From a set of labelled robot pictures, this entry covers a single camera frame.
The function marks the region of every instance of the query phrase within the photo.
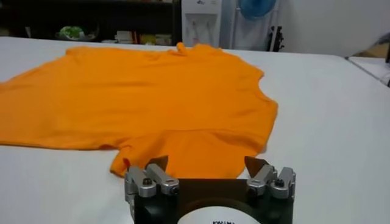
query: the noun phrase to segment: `green object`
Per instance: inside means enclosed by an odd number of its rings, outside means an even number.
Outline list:
[[[84,31],[79,26],[65,26],[60,30],[61,36],[66,36],[69,39],[78,39],[84,37]]]

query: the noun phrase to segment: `white tabletop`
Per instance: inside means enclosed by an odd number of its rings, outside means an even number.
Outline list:
[[[167,49],[3,37],[0,81],[80,45]],[[259,157],[296,171],[294,223],[390,223],[390,89],[341,57],[227,52],[261,68],[279,103]],[[0,146],[0,223],[132,223],[116,153]]]
[[[390,66],[384,58],[349,57],[349,61],[369,75],[387,85],[390,81]]]

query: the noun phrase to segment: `metal clamp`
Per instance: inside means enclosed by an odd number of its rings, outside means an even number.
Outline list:
[[[251,179],[246,181],[248,191],[258,197],[264,194],[267,184],[275,180],[277,171],[271,165],[264,165],[261,170]]]
[[[125,176],[126,195],[138,194],[148,198],[156,194],[156,184],[137,166],[130,166]]]
[[[165,195],[177,195],[179,193],[179,180],[168,176],[156,164],[146,167],[146,175],[161,186],[161,192]]]
[[[279,177],[271,183],[271,195],[277,199],[295,197],[296,174],[292,168],[284,167]]]

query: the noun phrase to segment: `blue fan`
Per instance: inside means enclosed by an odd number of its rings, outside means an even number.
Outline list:
[[[275,7],[276,0],[239,0],[238,5],[245,19],[256,20]]]

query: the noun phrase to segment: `dark shelving unit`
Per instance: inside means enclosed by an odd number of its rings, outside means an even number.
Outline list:
[[[63,26],[99,26],[96,41],[112,40],[117,30],[171,34],[172,44],[182,40],[180,0],[2,0],[2,4],[0,26],[25,36],[24,28],[30,27],[32,38],[54,39]]]

